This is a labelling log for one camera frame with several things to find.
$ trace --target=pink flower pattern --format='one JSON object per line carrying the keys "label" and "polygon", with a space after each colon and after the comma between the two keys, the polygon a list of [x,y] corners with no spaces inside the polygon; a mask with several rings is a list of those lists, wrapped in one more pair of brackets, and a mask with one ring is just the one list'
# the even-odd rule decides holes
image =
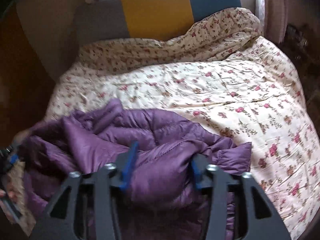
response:
{"label": "pink flower pattern", "polygon": [[320,146],[294,65],[261,35],[249,10],[230,8],[168,42],[85,45],[61,77],[45,119],[118,97],[125,109],[175,111],[237,144],[250,141],[251,172],[297,239],[320,207]]}
{"label": "pink flower pattern", "polygon": [[277,153],[277,145],[273,144],[270,148],[269,148],[269,152],[270,152],[270,156],[274,156]]}
{"label": "pink flower pattern", "polygon": [[236,112],[237,112],[237,113],[241,113],[241,112],[243,112],[243,110],[244,110],[243,107],[239,107],[239,108],[236,109]]}

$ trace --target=purple down jacket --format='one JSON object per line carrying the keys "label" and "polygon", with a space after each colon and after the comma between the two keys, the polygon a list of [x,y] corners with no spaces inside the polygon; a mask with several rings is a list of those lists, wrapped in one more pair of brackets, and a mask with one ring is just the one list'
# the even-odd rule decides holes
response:
{"label": "purple down jacket", "polygon": [[[25,196],[37,218],[71,171],[91,173],[139,142],[127,201],[118,206],[122,239],[199,240],[208,209],[187,172],[195,153],[231,174],[249,170],[251,143],[236,146],[199,123],[160,109],[124,110],[118,99],[90,113],[32,128],[19,155],[26,166]],[[234,207],[228,195],[226,239],[233,236]]]}

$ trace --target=finger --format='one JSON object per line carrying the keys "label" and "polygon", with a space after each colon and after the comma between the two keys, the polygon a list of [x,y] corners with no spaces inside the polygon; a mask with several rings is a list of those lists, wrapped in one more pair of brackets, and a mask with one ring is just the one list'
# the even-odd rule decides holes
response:
{"label": "finger", "polygon": [[20,144],[24,140],[24,138],[26,138],[29,134],[30,131],[28,129],[21,131],[14,136],[13,140],[16,141],[17,144]]}
{"label": "finger", "polygon": [[5,192],[3,190],[0,190],[0,197],[4,197],[5,196]]}
{"label": "finger", "polygon": [[12,200],[15,197],[15,193],[13,191],[9,191],[8,197]]}
{"label": "finger", "polygon": [[12,192],[12,194],[9,195],[9,198],[11,199],[11,201],[13,203],[17,203],[18,202],[18,196],[16,195],[15,192]]}
{"label": "finger", "polygon": [[7,191],[12,191],[13,190],[13,185],[12,185],[12,183],[10,181],[7,182],[6,190]]}

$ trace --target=headboard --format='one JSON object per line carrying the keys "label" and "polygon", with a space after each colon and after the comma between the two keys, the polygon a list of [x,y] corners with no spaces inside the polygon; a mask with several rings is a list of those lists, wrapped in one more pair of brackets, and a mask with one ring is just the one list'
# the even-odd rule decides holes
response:
{"label": "headboard", "polygon": [[[250,9],[253,13],[255,12],[255,0],[240,1],[242,7]],[[78,38],[80,37],[76,37],[76,27],[73,21],[77,20],[77,17],[74,18],[76,8],[81,7],[84,3],[84,0],[16,0],[17,14],[25,36],[47,73],[55,81],[70,68],[77,55]],[[101,14],[100,17],[104,18],[105,25],[107,25],[108,14]],[[86,18],[83,19],[82,24],[78,22],[80,24],[77,24],[78,32],[79,27],[85,28],[85,23]],[[96,23],[103,24],[103,21],[96,21]],[[102,30],[99,25],[88,26],[88,28],[92,27]],[[100,38],[99,33],[96,33],[98,36],[91,38],[85,33],[84,30],[83,39],[79,39],[80,42],[82,41],[81,44],[107,37],[101,36]],[[95,34],[93,30],[90,30],[87,34],[89,33]]]}
{"label": "headboard", "polygon": [[80,45],[106,39],[169,40],[195,22],[240,0],[101,0],[81,6],[75,15]]}

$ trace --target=bed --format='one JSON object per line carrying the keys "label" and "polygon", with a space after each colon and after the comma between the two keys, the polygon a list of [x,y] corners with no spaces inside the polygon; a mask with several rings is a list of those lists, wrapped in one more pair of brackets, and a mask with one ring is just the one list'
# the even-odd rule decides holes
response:
{"label": "bed", "polygon": [[302,234],[320,206],[319,138],[294,65],[240,0],[101,0],[75,23],[82,47],[45,120],[116,97],[251,141],[251,172],[292,239]]}

